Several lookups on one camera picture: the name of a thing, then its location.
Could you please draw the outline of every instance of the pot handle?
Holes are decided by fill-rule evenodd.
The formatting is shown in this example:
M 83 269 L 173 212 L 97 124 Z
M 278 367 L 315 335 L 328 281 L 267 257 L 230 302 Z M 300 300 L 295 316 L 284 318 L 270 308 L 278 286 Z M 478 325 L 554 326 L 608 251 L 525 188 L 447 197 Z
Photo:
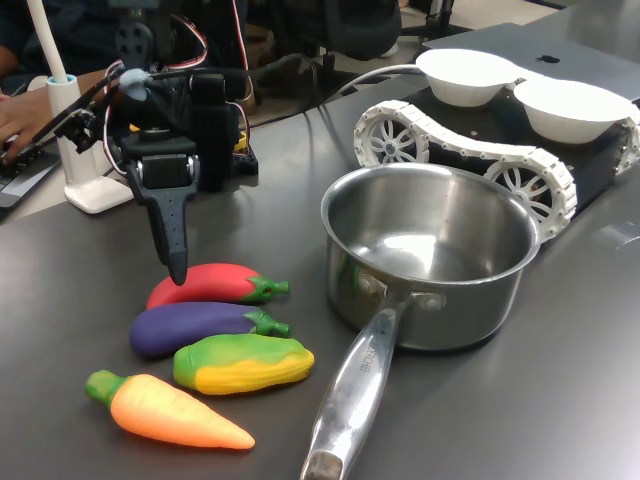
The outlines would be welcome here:
M 407 303 L 384 302 L 349 348 L 318 411 L 300 480 L 346 478 L 378 409 Z

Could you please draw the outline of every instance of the black chair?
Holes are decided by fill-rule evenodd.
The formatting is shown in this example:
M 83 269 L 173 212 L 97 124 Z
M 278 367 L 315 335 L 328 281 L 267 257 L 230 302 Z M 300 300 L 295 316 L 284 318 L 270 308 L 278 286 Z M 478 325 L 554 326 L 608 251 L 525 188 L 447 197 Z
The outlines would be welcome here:
M 432 14 L 433 0 L 412 0 L 411 6 L 426 14 L 425 24 L 417 27 L 403 28 L 401 36 L 436 40 L 438 38 L 468 32 L 470 30 L 469 28 L 451 25 L 450 23 L 454 2 L 455 0 L 443 0 L 440 11 L 437 14 Z
M 371 60 L 386 53 L 402 29 L 397 0 L 269 0 L 266 10 L 256 15 L 250 8 L 248 21 L 273 31 L 279 55 L 315 57 L 319 47 L 326 49 L 318 69 L 323 91 L 355 77 L 335 70 L 332 52 Z

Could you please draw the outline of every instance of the orange carrot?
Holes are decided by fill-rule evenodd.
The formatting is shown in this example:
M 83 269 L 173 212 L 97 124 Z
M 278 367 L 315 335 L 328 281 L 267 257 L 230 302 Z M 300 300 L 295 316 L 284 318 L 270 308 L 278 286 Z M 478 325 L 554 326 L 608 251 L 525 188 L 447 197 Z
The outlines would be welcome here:
M 92 374 L 85 392 L 107 405 L 120 427 L 143 437 L 192 447 L 248 449 L 255 440 L 204 403 L 151 375 Z

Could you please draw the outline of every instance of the red toy eggplant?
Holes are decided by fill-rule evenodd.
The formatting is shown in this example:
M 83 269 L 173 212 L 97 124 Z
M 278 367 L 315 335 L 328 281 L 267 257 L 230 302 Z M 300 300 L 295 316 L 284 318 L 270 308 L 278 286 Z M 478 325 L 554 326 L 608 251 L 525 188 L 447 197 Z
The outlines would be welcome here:
M 256 303 L 279 293 L 289 293 L 288 282 L 273 282 L 241 265 L 208 263 L 190 267 L 181 286 L 165 278 L 151 292 L 147 309 L 183 302 Z

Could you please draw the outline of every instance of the purple toy eggplant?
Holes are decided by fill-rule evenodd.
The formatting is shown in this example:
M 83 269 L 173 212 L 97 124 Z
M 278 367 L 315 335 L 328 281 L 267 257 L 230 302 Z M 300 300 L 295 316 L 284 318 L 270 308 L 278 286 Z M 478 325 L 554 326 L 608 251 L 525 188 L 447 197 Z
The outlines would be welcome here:
M 213 335 L 256 333 L 288 337 L 289 330 L 289 325 L 274 321 L 258 307 L 187 302 L 142 312 L 133 323 L 129 339 L 138 355 L 160 358 Z

